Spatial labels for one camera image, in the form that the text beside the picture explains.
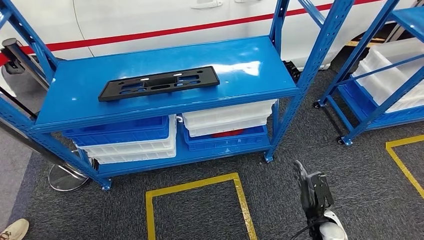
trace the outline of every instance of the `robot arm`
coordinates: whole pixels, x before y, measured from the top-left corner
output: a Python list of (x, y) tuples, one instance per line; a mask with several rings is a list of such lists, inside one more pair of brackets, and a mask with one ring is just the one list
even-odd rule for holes
[(313, 240), (348, 240), (345, 229), (336, 214), (327, 209), (334, 200), (326, 175), (320, 171), (308, 174), (297, 160), (295, 170), (298, 173), (300, 201), (306, 215), (307, 227), (293, 236), (292, 240), (307, 229)]

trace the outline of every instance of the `sneaker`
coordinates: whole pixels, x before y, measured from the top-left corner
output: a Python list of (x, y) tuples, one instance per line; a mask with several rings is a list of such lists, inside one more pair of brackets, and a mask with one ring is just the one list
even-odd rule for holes
[(22, 240), (27, 234), (30, 223), (26, 219), (19, 219), (0, 233), (0, 240)]

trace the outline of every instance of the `shelf board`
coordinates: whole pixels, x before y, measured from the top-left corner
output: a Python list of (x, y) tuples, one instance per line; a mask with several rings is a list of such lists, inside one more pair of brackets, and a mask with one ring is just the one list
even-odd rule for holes
[[(99, 102), (110, 80), (213, 66), (220, 85)], [(33, 129), (93, 125), (294, 96), (268, 36), (60, 61)]]
[[(337, 87), (337, 90), (340, 93), (341, 98), (347, 104), (349, 109), (353, 112), (356, 118), (363, 122), (371, 113), (367, 110), (361, 108), (358, 102), (353, 98), (344, 88), (344, 85), (341, 84)], [(387, 128), (402, 124), (409, 124), (414, 122), (419, 122), (424, 120), (424, 106), (418, 106), (414, 108), (409, 108), (392, 113), (384, 113), (383, 117), (378, 117), (377, 121), (371, 123), (367, 126), (366, 131)]]
[(183, 131), (178, 129), (176, 135), (176, 156), (172, 158), (161, 158), (154, 160), (141, 160), (141, 161), (129, 161), (129, 162), (118, 162), (100, 164), (98, 167), (98, 174), (101, 178), (109, 178), (119, 176), (123, 174), (138, 173), (148, 170), (160, 169), (173, 167), (183, 164), (196, 163), (206, 160), (230, 157), (240, 154), (261, 152), (271, 147), (268, 138), (260, 143), (218, 148), (218, 149), (206, 149), (199, 151), (189, 151), (188, 145), (184, 140)]
[(424, 43), (424, 6), (394, 10), (389, 18)]

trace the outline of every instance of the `plastic storage bin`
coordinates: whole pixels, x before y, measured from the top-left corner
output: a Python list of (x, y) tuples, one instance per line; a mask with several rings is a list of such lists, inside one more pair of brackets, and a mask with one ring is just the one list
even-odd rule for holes
[(211, 135), (190, 137), (189, 131), (185, 127), (183, 127), (183, 131), (189, 151), (256, 144), (261, 143), (264, 138), (268, 138), (266, 125), (243, 129), (243, 132), (239, 135), (224, 137), (212, 137)]
[(62, 134), (80, 147), (157, 140), (168, 137), (169, 122), (168, 116), (159, 116), (70, 129)]
[[(347, 94), (349, 94), (349, 96), (354, 99), (355, 103), (360, 109), (360, 112), (357, 112), (359, 111), (358, 109), (353, 111), (358, 119), (364, 120), (366, 116), (368, 116), (379, 106), (373, 100), (373, 97), (367, 92), (367, 90), (363, 86), (359, 85), (359, 83), (356, 81), (347, 82), (346, 84), (342, 85), (342, 87), (347, 92)], [(393, 119), (402, 119), (407, 118), (410, 115), (420, 114), (424, 114), (424, 105), (395, 112), (383, 113), (374, 120), (374, 123)]]
[(190, 137), (247, 129), (267, 124), (276, 99), (225, 106), (182, 114)]
[[(421, 54), (424, 54), (424, 43), (417, 38), (374, 45), (369, 49), (368, 55), (359, 62), (352, 76), (356, 77)], [(367, 90), (375, 103), (381, 105), (422, 66), (424, 66), (424, 58), (362, 77), (357, 79), (357, 82)], [(405, 94), (386, 113), (422, 105), (424, 105), (424, 81)]]
[(100, 164), (172, 158), (176, 155), (176, 116), (169, 116), (168, 137), (164, 139), (79, 146)]

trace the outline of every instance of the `white plastic bin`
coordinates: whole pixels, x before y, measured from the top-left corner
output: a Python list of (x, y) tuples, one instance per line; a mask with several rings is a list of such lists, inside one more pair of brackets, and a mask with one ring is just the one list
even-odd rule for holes
[(276, 99), (225, 106), (182, 114), (190, 137), (223, 133), (267, 124)]
[[(370, 47), (368, 55), (359, 62), (353, 77), (424, 54), (424, 43), (417, 38), (393, 41)], [(381, 105), (414, 73), (424, 66), (424, 58), (362, 77), (357, 82)], [(416, 85), (386, 113), (424, 105), (424, 81)]]
[(96, 158), (102, 164), (172, 158), (176, 155), (176, 135), (176, 115), (173, 114), (169, 116), (169, 135), (165, 139), (77, 147), (85, 150), (90, 158)]
[(125, 155), (109, 155), (109, 156), (100, 156), (95, 159), (99, 164), (113, 164), (113, 163), (123, 163), (123, 162), (132, 162), (132, 161), (145, 161), (153, 159), (167, 159), (173, 158), (177, 155), (176, 148), (174, 147), (168, 151), (157, 151), (157, 152), (148, 152), (148, 153), (134, 153), (134, 154), (125, 154)]

